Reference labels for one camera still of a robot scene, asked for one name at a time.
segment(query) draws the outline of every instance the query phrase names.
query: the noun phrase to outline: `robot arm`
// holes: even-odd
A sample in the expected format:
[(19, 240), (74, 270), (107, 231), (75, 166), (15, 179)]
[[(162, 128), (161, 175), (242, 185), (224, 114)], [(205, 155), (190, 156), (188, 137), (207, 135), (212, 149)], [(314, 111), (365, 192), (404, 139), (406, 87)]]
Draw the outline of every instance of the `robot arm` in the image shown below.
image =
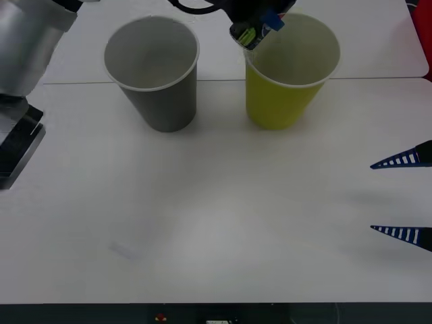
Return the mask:
[[(0, 95), (29, 95), (44, 74), (60, 38), (75, 22), (83, 2), (99, 1), (0, 0)], [(278, 14), (287, 12), (296, 2), (207, 0), (210, 6), (197, 9), (181, 4), (180, 0), (168, 1), (194, 15), (223, 10), (233, 22), (231, 36), (248, 50), (259, 44), (269, 28), (281, 28)]]

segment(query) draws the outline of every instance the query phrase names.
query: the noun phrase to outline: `black cable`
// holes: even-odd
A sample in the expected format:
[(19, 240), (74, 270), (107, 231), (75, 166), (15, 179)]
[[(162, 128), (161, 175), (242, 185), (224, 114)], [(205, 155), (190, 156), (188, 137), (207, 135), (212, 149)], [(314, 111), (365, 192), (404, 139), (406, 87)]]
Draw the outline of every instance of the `black cable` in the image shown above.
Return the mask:
[(78, 12), (78, 10), (82, 6), (82, 2), (79, 0), (53, 0), (53, 1), (61, 5), (62, 7), (65, 7), (66, 10), (72, 12)]
[(215, 12), (219, 9), (221, 9), (221, 6), (227, 2), (228, 0), (221, 0), (219, 3), (216, 3), (214, 5), (211, 5), (210, 7), (206, 8), (191, 8), (186, 7), (185, 5), (182, 5), (179, 0), (168, 0), (174, 7), (182, 10), (183, 12), (186, 12), (187, 14), (191, 15), (207, 15), (211, 14), (212, 12)]

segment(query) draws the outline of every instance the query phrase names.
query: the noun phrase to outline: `white tabletop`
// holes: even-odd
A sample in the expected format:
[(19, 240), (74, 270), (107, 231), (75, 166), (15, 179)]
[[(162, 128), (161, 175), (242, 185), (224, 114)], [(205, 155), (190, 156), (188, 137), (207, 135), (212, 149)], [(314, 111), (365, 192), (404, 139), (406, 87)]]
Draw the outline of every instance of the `white tabletop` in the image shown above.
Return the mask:
[[(184, 0), (196, 7), (204, 1)], [(336, 78), (424, 76), (429, 67), (405, 0), (298, 0), (297, 9), (330, 26), (340, 39), (343, 62)], [(191, 16), (167, 0), (102, 0), (86, 4), (62, 38), (43, 78), (45, 83), (108, 82), (103, 50), (127, 22), (149, 14), (190, 22), (201, 45), (200, 80), (243, 80), (244, 60), (228, 33), (223, 12)]]
[(114, 84), (46, 85), (47, 134), (0, 195), (0, 304), (432, 302), (432, 254), (370, 225), (432, 226), (429, 169), (372, 163), (432, 138), (432, 84), (331, 80), (286, 131), (244, 82), (200, 82), (184, 130)]

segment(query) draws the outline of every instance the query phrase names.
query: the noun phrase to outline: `cup rim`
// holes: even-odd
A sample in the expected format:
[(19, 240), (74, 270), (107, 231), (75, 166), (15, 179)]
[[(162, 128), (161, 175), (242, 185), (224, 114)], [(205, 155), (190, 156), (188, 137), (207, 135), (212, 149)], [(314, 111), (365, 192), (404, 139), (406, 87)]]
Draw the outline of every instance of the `cup rim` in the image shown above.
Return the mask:
[[(149, 19), (149, 18), (162, 18), (164, 20), (171, 20), (172, 22), (178, 23), (183, 25), (184, 27), (186, 27), (189, 32), (191, 33), (191, 35), (193, 35), (193, 37), (195, 38), (195, 42), (196, 42), (196, 55), (195, 55), (195, 59), (194, 62), (191, 64), (191, 66), (189, 67), (189, 69), (182, 75), (180, 76), (178, 79), (174, 80), (173, 82), (170, 82), (168, 84), (165, 84), (163, 86), (158, 86), (155, 88), (136, 88), (134, 86), (128, 86), (124, 83), (121, 83), (120, 81), (116, 80), (111, 73), (109, 73), (109, 70), (107, 68), (107, 65), (105, 63), (105, 53), (107, 50), (107, 45), (109, 43), (109, 41), (112, 39), (112, 37), (117, 34), (117, 32), (119, 32), (123, 27), (129, 25), (129, 24), (133, 24), (134, 22), (139, 22), (141, 20), (145, 20), (145, 19)], [(160, 91), (160, 90), (164, 90), (167, 88), (171, 88), (172, 86), (175, 86), (177, 83), (180, 83), (182, 80), (184, 80), (189, 74), (190, 72), (192, 72), (192, 70), (196, 67), (196, 64), (198, 63), (198, 58), (200, 56), (200, 42), (198, 39), (198, 36), (196, 35), (195, 31), (193, 31), (193, 29), (191, 29), (191, 27), (189, 27), (187, 24), (176, 20), (174, 18), (171, 17), (167, 17), (167, 16), (160, 16), (160, 15), (147, 15), (135, 20), (132, 20), (130, 22), (128, 22), (127, 24), (121, 25), (118, 29), (115, 30), (115, 32), (109, 37), (109, 40), (107, 42), (107, 44), (105, 45), (105, 49), (103, 51), (103, 67), (105, 69), (105, 72), (107, 73), (107, 75), (109, 76), (109, 78), (114, 81), (116, 84), (118, 84), (120, 87), (125, 88), (127, 90), (132, 90), (132, 91), (136, 91), (136, 92), (156, 92), (156, 91)]]
[(250, 57), (249, 57), (248, 55), (245, 55), (245, 59), (246, 59), (246, 63), (247, 63), (247, 65), (248, 65), (251, 69), (253, 69), (253, 71), (254, 71), (255, 73), (257, 73), (261, 78), (263, 78), (263, 79), (265, 79), (266, 81), (268, 81), (268, 82), (270, 82), (270, 83), (273, 83), (273, 84), (275, 84), (275, 85), (277, 85), (277, 86), (282, 86), (282, 87), (284, 87), (284, 88), (296, 88), (296, 89), (312, 88), (313, 86), (317, 86), (317, 85), (320, 85), (320, 84), (326, 82), (328, 79), (330, 79), (332, 76), (334, 76), (334, 74), (335, 74), (336, 71), (339, 69), (340, 64), (341, 64), (341, 62), (342, 62), (342, 50), (341, 50), (341, 47), (340, 47), (340, 41), (339, 41), (339, 38), (336, 36), (335, 32), (334, 32), (334, 31), (333, 31), (333, 30), (332, 30), (332, 29), (331, 29), (327, 24), (325, 24), (324, 22), (322, 22), (322, 21), (316, 19), (315, 17), (312, 17), (312, 16), (310, 16), (310, 15), (306, 15), (305, 13), (299, 13), (299, 12), (293, 12), (293, 13), (288, 12), (287, 15), (291, 15), (291, 16), (303, 16), (303, 17), (307, 17), (307, 18), (310, 18), (310, 19), (312, 19), (312, 20), (315, 20), (316, 22), (318, 22), (318, 23), (320, 23), (321, 25), (323, 25), (324, 27), (326, 27), (326, 28), (330, 31), (330, 33), (332, 33), (332, 35), (334, 36), (334, 38), (335, 38), (335, 40), (336, 40), (336, 43), (337, 43), (337, 45), (338, 45), (338, 47), (339, 47), (339, 60), (337, 61), (337, 64), (336, 64), (336, 66), (334, 67), (333, 71), (332, 71), (331, 73), (329, 73), (329, 75), (326, 76), (324, 79), (321, 79), (321, 80), (319, 80), (319, 81), (316, 81), (316, 82), (313, 82), (313, 83), (310, 83), (310, 84), (301, 84), (301, 85), (297, 85), (297, 84), (286, 84), (286, 83), (282, 83), (282, 82), (278, 82), (278, 81), (275, 81), (275, 80), (273, 80), (273, 79), (270, 79), (268, 76), (266, 76), (266, 75), (264, 75), (263, 73), (261, 73), (261, 72), (260, 72), (260, 71), (259, 71), (259, 70), (258, 70), (258, 69), (253, 65), (253, 64), (252, 64), (252, 62), (250, 61)]

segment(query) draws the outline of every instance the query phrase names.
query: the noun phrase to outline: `red object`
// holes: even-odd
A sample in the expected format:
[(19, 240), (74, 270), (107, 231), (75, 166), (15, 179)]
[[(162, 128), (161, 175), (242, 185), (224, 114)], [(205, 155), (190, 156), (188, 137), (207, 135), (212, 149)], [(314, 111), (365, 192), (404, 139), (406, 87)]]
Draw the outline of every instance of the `red object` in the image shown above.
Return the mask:
[(420, 0), (412, 19), (429, 64), (429, 73), (425, 78), (432, 81), (432, 0)]

